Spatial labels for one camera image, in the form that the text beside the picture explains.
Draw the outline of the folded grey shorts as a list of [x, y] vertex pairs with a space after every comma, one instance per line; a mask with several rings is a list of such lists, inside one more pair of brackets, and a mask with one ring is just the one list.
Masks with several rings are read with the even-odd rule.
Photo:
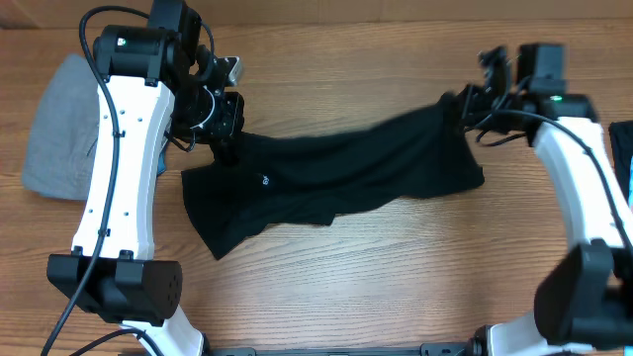
[[86, 59], [71, 54], [38, 105], [22, 170], [23, 186], [47, 198], [86, 200], [98, 129], [98, 84]]

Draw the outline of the blue garment under shorts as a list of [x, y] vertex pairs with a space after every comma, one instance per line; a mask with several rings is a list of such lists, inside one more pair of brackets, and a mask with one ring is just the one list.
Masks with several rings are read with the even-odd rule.
[[166, 171], [166, 150], [167, 147], [169, 145], [169, 140], [165, 137], [162, 140], [161, 143], [161, 149], [159, 152], [159, 156], [158, 156], [158, 162], [157, 162], [157, 170], [156, 170], [156, 175], [160, 176], [161, 174], [163, 174]]

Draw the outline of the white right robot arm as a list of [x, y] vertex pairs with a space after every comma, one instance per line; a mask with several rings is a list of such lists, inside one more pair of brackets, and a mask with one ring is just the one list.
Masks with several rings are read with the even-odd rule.
[[554, 185], [568, 252], [538, 286], [533, 309], [483, 326], [465, 355], [583, 355], [632, 343], [632, 212], [588, 96], [571, 94], [560, 44], [523, 44], [516, 62], [498, 46], [479, 55], [482, 86], [468, 85], [468, 132], [526, 138]]

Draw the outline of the black t-shirt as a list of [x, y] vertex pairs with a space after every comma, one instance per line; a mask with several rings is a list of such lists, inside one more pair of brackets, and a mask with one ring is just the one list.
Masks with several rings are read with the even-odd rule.
[[217, 259], [270, 224], [330, 225], [401, 196], [441, 197], [485, 182], [449, 93], [363, 131], [245, 133], [236, 153], [233, 166], [216, 161], [181, 174], [190, 222]]

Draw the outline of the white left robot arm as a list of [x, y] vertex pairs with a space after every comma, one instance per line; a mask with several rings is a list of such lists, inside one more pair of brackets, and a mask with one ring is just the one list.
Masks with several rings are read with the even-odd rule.
[[150, 355], [207, 355], [207, 336], [180, 305], [180, 264], [154, 256], [153, 198], [166, 143], [206, 144], [235, 162], [242, 65], [200, 44], [208, 26], [183, 1], [156, 1], [145, 17], [143, 27], [110, 25], [82, 46], [98, 85], [98, 139], [71, 249], [49, 257], [46, 275], [70, 309], [115, 324]]

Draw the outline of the light blue item right edge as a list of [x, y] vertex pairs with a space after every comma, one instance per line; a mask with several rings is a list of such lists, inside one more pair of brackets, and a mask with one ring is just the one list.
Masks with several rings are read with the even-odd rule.
[[633, 162], [630, 163], [629, 168], [629, 189], [628, 189], [628, 204], [629, 207], [633, 208]]

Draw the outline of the dark garment at right edge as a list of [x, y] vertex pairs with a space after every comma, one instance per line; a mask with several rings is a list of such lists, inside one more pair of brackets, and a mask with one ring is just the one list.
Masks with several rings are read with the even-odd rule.
[[632, 122], [612, 123], [609, 125], [608, 132], [616, 179], [628, 202], [629, 168], [632, 161]]

